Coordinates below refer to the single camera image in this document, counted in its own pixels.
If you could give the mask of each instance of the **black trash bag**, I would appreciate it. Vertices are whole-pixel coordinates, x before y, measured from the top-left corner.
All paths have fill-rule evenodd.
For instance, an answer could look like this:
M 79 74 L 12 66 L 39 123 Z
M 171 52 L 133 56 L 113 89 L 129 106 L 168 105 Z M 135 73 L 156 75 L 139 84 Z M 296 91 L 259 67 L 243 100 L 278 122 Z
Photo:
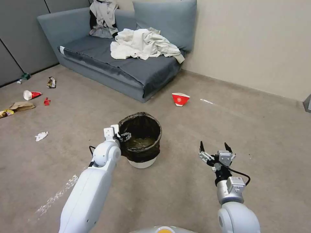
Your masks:
M 146 112 L 127 116 L 119 122 L 119 134 L 131 133 L 130 140 L 121 143 L 121 154 L 128 160 L 147 162 L 160 153 L 162 128 L 160 123 Z

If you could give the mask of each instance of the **white cloth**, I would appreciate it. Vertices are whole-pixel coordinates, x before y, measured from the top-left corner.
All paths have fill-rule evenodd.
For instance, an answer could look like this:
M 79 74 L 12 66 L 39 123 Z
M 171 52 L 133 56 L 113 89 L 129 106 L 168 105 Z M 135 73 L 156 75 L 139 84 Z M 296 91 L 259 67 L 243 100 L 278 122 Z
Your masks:
M 116 24 L 114 12 L 117 8 L 118 5 L 114 0 L 94 0 L 90 10 L 96 17 L 97 26 L 90 31 L 90 35 L 112 38 L 111 35 L 118 32 L 118 29 L 114 27 Z
M 134 57 L 147 60 L 149 57 L 158 57 L 163 54 L 166 57 L 173 56 L 179 63 L 182 63 L 185 58 L 180 50 L 160 33 L 161 31 L 153 28 L 135 31 L 124 29 L 115 37 L 116 42 L 111 42 L 111 56 L 114 59 Z

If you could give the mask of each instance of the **red paper cup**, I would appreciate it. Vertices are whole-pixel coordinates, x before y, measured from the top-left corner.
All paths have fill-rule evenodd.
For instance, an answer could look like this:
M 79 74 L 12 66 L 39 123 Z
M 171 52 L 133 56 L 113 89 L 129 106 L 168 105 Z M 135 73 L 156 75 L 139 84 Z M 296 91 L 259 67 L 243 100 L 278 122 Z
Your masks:
M 173 100 L 178 107 L 182 107 L 185 103 L 187 103 L 190 96 L 185 95 L 183 93 L 172 93 Z
M 42 95 L 41 92 L 30 92 L 28 90 L 24 91 L 24 99 L 25 100 L 31 100 L 38 96 Z

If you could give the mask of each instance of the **orange light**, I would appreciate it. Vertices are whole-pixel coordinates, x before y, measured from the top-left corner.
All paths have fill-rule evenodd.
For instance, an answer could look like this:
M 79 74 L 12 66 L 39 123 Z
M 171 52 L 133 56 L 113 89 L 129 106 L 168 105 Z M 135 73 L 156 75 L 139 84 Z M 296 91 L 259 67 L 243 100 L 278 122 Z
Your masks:
M 172 233 L 169 229 L 161 229 L 158 233 Z

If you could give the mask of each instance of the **crumpled tissue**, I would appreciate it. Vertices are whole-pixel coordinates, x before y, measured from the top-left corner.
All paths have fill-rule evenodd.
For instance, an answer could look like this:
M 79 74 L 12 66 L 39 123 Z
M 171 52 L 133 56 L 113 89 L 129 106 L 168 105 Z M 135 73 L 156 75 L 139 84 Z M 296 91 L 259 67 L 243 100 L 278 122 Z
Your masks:
M 44 139 L 48 134 L 49 134 L 48 131 L 39 133 L 38 135 L 35 136 L 36 141 L 40 141 L 40 140 Z

